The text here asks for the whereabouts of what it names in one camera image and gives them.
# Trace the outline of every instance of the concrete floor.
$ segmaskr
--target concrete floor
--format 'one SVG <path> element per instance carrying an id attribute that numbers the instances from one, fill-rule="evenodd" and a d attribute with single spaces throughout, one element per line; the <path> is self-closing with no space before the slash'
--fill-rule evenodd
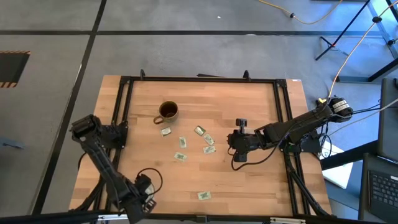
<path id="1" fill-rule="evenodd" d="M 306 21 L 321 17 L 335 2 L 271 1 Z M 99 0 L 0 0 L 0 29 L 90 30 Z M 100 30 L 343 30 L 362 3 L 343 3 L 329 18 L 305 26 L 256 0 L 108 1 Z M 350 30 L 365 31 L 372 16 L 365 9 Z M 0 89 L 0 136 L 27 147 L 0 150 L 0 216 L 29 213 L 38 181 L 72 89 L 87 36 L 0 35 L 1 50 L 31 50 L 20 84 Z M 349 52 L 359 37 L 344 37 L 339 48 Z M 97 36 L 72 115 L 75 121 L 93 112 L 103 75 L 195 76 L 197 73 L 254 78 L 296 78 L 303 81 L 309 108 L 324 97 L 345 56 L 328 52 L 318 37 L 306 36 Z M 392 60 L 380 37 L 358 47 L 342 75 L 369 76 Z M 359 110 L 380 98 L 380 85 L 337 83 L 333 93 Z M 359 119 L 365 114 L 355 116 Z M 330 131 L 339 124 L 331 124 Z M 347 150 L 377 138 L 378 117 L 356 123 L 332 137 Z M 77 173 L 80 147 L 65 138 L 44 212 L 68 209 Z"/>

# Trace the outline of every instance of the brown mug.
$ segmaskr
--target brown mug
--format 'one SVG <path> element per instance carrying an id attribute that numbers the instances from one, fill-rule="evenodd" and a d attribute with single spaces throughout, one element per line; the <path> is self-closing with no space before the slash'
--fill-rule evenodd
<path id="1" fill-rule="evenodd" d="M 163 122 L 171 123 L 175 121 L 178 117 L 178 106 L 173 101 L 163 102 L 159 107 L 159 114 L 159 116 L 154 118 L 155 124 L 161 124 Z"/>

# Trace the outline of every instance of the wooden tabletop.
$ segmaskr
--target wooden tabletop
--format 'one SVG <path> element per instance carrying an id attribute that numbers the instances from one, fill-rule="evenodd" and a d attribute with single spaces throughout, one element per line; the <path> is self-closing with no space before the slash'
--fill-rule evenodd
<path id="1" fill-rule="evenodd" d="M 119 81 L 120 76 L 103 78 L 94 111 L 103 124 L 111 122 Z M 301 81 L 287 80 L 287 84 L 293 116 L 307 112 Z M 178 120 L 172 124 L 155 125 L 152 120 L 158 115 L 160 104 L 167 100 L 178 104 Z M 282 109 L 286 121 L 284 106 Z M 118 171 L 134 181 L 137 172 L 143 168 L 159 170 L 164 184 L 155 195 L 157 206 L 152 213 L 292 215 L 281 152 L 275 152 L 262 164 L 246 166 L 239 171 L 231 169 L 231 156 L 227 154 L 227 135 L 236 129 L 236 118 L 246 118 L 248 130 L 277 121 L 271 84 L 136 81 L 128 117 L 127 144 Z M 197 125 L 213 137 L 216 152 L 203 153 L 207 143 L 193 131 Z M 167 126 L 172 133 L 162 137 L 160 130 Z M 180 136 L 187 139 L 186 149 L 179 148 Z M 248 162 L 260 161 L 270 151 L 252 151 L 248 154 Z M 187 155 L 188 159 L 185 162 L 176 160 L 176 152 Z M 301 158 L 306 186 L 323 209 L 331 213 L 319 161 L 311 154 L 302 154 Z M 153 171 L 145 174 L 157 189 L 160 185 L 158 175 Z M 98 177 L 90 158 L 84 157 L 70 208 L 76 208 L 84 201 L 97 184 Z M 198 200 L 197 193 L 203 191 L 211 192 L 211 200 Z M 296 194 L 302 212 L 298 188 Z"/>

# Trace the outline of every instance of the paper money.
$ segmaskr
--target paper money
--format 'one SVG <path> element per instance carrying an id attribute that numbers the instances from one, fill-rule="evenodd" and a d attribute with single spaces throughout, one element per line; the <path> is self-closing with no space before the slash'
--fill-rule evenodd
<path id="1" fill-rule="evenodd" d="M 176 152 L 175 155 L 174 155 L 174 158 L 176 158 L 176 159 L 178 159 L 178 160 L 180 160 L 182 162 L 185 162 L 187 160 L 187 157 L 188 156 L 186 156 L 186 155 L 184 155 L 184 154 L 182 154 L 180 152 Z"/>
<path id="2" fill-rule="evenodd" d="M 209 200 L 211 199 L 211 194 L 210 192 L 199 192 L 198 198 L 199 200 Z"/>
<path id="3" fill-rule="evenodd" d="M 207 147 L 203 148 L 203 152 L 205 154 L 210 154 L 210 153 L 213 153 L 215 151 L 216 151 L 216 147 L 214 147 L 214 146 L 207 146 Z"/>
<path id="4" fill-rule="evenodd" d="M 180 137 L 180 148 L 185 149 L 187 147 L 187 140 L 184 136 Z"/>
<path id="5" fill-rule="evenodd" d="M 209 134 L 206 134 L 205 135 L 205 141 L 207 142 L 207 144 L 209 144 L 209 145 L 214 145 L 214 140 L 211 138 L 211 136 L 209 135 Z"/>
<path id="6" fill-rule="evenodd" d="M 169 127 L 160 130 L 160 133 L 162 133 L 163 137 L 168 135 L 168 134 L 171 134 L 171 132 L 172 132 L 172 130 Z"/>
<path id="7" fill-rule="evenodd" d="M 194 131 L 195 131 L 197 134 L 199 134 L 200 136 L 202 136 L 202 135 L 206 132 L 206 130 L 203 129 L 203 127 L 201 127 L 201 126 L 199 126 L 199 125 L 195 128 Z"/>

